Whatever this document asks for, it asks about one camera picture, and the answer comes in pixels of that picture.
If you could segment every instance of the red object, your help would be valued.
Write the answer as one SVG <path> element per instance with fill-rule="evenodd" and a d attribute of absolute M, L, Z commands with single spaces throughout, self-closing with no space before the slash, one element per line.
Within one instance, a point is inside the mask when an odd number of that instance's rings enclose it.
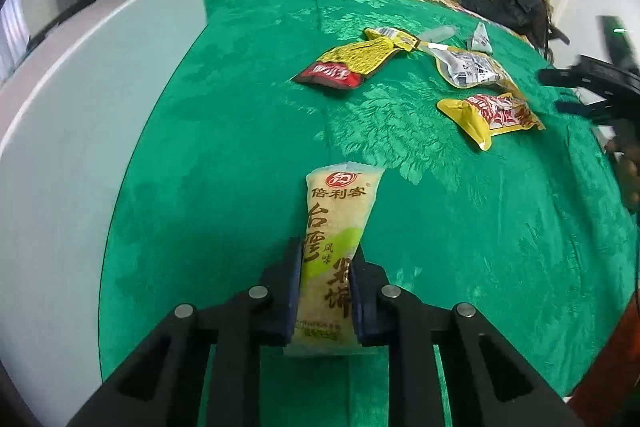
<path fill-rule="evenodd" d="M 569 407 L 586 427 L 604 427 L 622 408 L 640 377 L 640 317 L 636 295 L 606 346 L 574 390 Z"/>
<path fill-rule="evenodd" d="M 314 62 L 302 73 L 294 76 L 293 80 L 336 89 L 355 89 L 362 84 L 362 75 L 354 73 L 340 62 Z"/>
<path fill-rule="evenodd" d="M 341 188 L 352 184 L 357 177 L 355 172 L 334 172 L 326 177 L 324 183 L 328 187 Z"/>

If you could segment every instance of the green fabric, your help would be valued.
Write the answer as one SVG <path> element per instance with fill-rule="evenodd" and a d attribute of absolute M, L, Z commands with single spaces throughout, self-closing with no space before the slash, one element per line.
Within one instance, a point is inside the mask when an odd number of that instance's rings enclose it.
<path fill-rule="evenodd" d="M 359 89 L 289 79 L 367 26 L 420 32 L 478 20 L 414 0 L 206 0 L 209 26 L 184 57 L 132 156 L 106 246 L 99 310 L 107 377 L 177 303 L 251 286 L 305 230 L 305 175 L 343 160 L 386 167 L 362 245 L 427 303 L 473 302 L 558 393 L 604 345 L 633 288 L 635 229 L 587 122 L 558 115 L 567 90 L 547 63 L 487 25 L 545 131 L 488 152 L 436 109 L 457 90 L 422 52 Z M 385 425 L 386 354 L 263 356 L 266 427 Z"/>

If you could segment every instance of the snack package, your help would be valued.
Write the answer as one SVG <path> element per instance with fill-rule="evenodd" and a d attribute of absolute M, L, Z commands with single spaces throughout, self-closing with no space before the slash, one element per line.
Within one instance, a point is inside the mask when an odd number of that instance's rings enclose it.
<path fill-rule="evenodd" d="M 488 55 L 494 54 L 494 49 L 489 42 L 489 35 L 486 33 L 486 26 L 483 22 L 479 22 L 476 26 L 473 36 L 469 39 L 469 50 L 473 52 L 486 53 Z"/>
<path fill-rule="evenodd" d="M 527 102 L 513 98 L 508 92 L 500 96 L 475 94 L 466 100 L 446 98 L 438 109 L 456 122 L 475 140 L 483 151 L 491 147 L 491 137 L 511 131 L 545 126 L 529 109 Z"/>
<path fill-rule="evenodd" d="M 287 355 L 346 355 L 362 350 L 351 320 L 349 264 L 384 170 L 347 162 L 306 176 L 308 216 L 300 301 Z"/>
<path fill-rule="evenodd" d="M 526 99 L 509 73 L 495 59 L 483 53 L 468 52 L 453 46 L 448 46 L 446 50 L 432 47 L 421 49 L 435 57 L 438 71 L 454 87 L 468 89 L 496 84 L 517 98 Z"/>
<path fill-rule="evenodd" d="M 416 37 L 396 28 L 366 28 L 364 34 L 369 40 L 330 49 L 292 80 L 355 89 L 396 53 L 413 51 L 419 43 Z"/>

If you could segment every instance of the clear plastic snack bag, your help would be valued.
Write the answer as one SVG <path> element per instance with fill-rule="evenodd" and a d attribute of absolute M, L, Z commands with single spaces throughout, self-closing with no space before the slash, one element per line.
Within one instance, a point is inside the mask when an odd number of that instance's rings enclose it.
<path fill-rule="evenodd" d="M 486 26 L 484 26 L 483 22 L 479 22 L 478 26 L 476 26 L 476 31 L 469 39 L 468 47 L 472 52 L 481 52 L 487 55 L 494 54 L 494 49 L 491 47 L 489 35 L 487 35 Z"/>
<path fill-rule="evenodd" d="M 513 96 L 526 100 L 513 79 L 494 58 L 479 52 L 468 52 L 453 46 L 421 48 L 436 59 L 438 71 L 452 86 L 460 89 L 495 84 Z"/>

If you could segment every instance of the backpack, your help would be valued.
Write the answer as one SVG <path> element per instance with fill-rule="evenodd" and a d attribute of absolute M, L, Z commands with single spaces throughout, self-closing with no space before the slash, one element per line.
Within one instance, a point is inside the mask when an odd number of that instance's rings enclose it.
<path fill-rule="evenodd" d="M 461 0 L 460 5 L 524 35 L 548 57 L 549 33 L 552 29 L 543 0 Z"/>

